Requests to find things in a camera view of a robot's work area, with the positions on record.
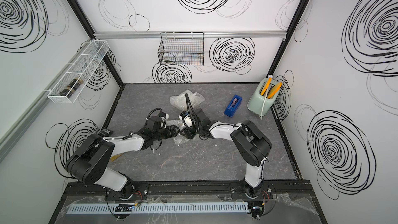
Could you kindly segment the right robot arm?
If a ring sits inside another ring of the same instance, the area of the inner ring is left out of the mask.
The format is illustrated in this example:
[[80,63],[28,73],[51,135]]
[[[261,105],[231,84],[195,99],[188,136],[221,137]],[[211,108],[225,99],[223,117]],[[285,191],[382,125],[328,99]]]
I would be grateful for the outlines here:
[[200,108],[194,113],[182,112],[179,119],[184,125],[180,134],[189,140],[199,136],[201,140],[223,139],[233,142],[246,162],[246,196],[254,199],[260,194],[264,164],[272,149],[272,143],[252,121],[246,120],[237,124],[211,121]]

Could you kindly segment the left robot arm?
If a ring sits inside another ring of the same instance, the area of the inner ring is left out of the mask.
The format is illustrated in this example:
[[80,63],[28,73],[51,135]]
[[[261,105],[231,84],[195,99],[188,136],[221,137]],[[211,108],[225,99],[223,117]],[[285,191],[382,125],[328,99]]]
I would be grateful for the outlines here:
[[128,200],[137,194],[135,186],[128,176],[108,167],[110,159],[122,153],[145,150],[155,141],[175,138],[179,127],[166,123],[166,116],[154,116],[148,117],[138,132],[125,136],[92,134],[69,157],[64,169],[85,185],[100,185],[121,200]]

